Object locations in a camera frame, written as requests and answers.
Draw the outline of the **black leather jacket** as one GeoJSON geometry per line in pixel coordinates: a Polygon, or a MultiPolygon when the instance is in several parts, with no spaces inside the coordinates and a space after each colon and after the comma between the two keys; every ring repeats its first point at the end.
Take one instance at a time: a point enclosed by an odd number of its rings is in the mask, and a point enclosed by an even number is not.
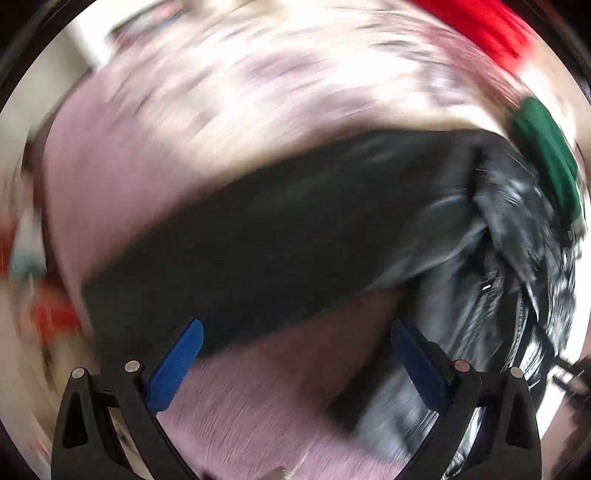
{"type": "Polygon", "coordinates": [[[100,367],[152,354],[193,319],[208,356],[407,283],[397,320],[479,372],[519,368],[535,409],[576,253],[537,171],[485,130],[375,130],[253,171],[83,285],[100,367]]]}

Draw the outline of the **green folded garment white stripes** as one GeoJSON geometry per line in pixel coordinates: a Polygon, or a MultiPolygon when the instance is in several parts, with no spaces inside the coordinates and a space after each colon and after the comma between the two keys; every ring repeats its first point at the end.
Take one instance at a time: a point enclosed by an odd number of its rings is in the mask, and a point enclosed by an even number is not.
{"type": "Polygon", "coordinates": [[[539,174],[541,189],[561,220],[579,221],[583,207],[577,161],[549,110],[536,97],[524,98],[509,118],[509,138],[539,174]]]}

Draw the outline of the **red folded quilt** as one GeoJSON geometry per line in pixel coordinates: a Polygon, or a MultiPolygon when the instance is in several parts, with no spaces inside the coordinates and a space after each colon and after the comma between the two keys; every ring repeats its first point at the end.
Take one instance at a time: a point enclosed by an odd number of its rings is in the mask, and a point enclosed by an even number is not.
{"type": "Polygon", "coordinates": [[[516,73],[532,52],[533,30],[503,1],[416,0],[415,4],[471,40],[510,73],[516,73]]]}

